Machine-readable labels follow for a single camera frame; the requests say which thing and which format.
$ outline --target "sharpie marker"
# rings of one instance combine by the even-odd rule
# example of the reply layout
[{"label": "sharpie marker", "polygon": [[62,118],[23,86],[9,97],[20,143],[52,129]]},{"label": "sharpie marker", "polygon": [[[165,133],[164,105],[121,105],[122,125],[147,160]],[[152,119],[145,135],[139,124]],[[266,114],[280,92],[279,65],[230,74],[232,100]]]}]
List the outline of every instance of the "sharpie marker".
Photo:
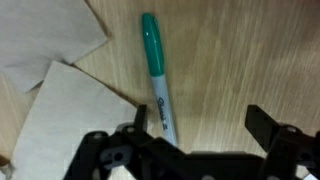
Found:
[{"label": "sharpie marker", "polygon": [[166,77],[164,74],[164,58],[158,23],[149,13],[144,13],[142,15],[142,31],[149,72],[157,98],[164,135],[167,141],[176,146],[177,139],[168,96]]}]

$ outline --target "paper sheet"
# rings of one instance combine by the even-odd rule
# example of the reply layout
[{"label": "paper sheet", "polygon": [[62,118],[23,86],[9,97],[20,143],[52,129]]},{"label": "paper sheet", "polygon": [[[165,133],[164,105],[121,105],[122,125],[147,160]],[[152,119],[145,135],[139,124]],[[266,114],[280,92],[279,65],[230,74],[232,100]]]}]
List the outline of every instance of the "paper sheet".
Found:
[{"label": "paper sheet", "polygon": [[106,41],[84,0],[1,0],[0,70],[27,92],[52,61],[71,64]]},{"label": "paper sheet", "polygon": [[[53,62],[15,147],[11,180],[62,180],[87,132],[113,134],[119,124],[133,122],[135,113],[101,83]],[[123,171],[117,177],[132,179]]]}]

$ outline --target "wood grain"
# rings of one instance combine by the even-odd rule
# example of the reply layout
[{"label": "wood grain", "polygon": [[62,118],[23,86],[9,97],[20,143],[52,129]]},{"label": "wood grain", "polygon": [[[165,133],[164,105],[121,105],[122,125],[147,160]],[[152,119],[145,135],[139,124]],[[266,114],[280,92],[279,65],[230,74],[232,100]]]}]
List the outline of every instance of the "wood grain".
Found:
[{"label": "wood grain", "polygon": [[[134,104],[161,135],[141,37],[158,19],[179,147],[264,155],[244,128],[248,104],[310,135],[320,129],[320,2],[89,0],[109,42],[75,66]],[[36,92],[0,79],[0,152],[10,157]]]}]

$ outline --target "green marker cap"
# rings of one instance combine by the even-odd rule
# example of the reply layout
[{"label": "green marker cap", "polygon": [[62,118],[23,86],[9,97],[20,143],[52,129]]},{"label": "green marker cap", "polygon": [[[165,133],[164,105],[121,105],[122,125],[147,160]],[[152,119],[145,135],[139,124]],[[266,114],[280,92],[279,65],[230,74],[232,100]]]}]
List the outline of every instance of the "green marker cap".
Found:
[{"label": "green marker cap", "polygon": [[164,74],[164,58],[158,22],[150,13],[142,15],[142,31],[150,75],[161,76]]}]

